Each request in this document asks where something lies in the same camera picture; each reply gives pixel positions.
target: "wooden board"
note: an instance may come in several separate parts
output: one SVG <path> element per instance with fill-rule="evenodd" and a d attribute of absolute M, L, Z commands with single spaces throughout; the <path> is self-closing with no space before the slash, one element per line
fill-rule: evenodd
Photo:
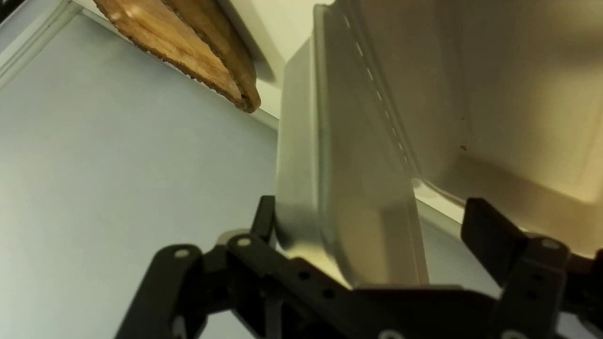
<path fill-rule="evenodd" d="M 242 111 L 259 105 L 252 60 L 214 0 L 93 0 L 144 51 L 223 94 Z"/>

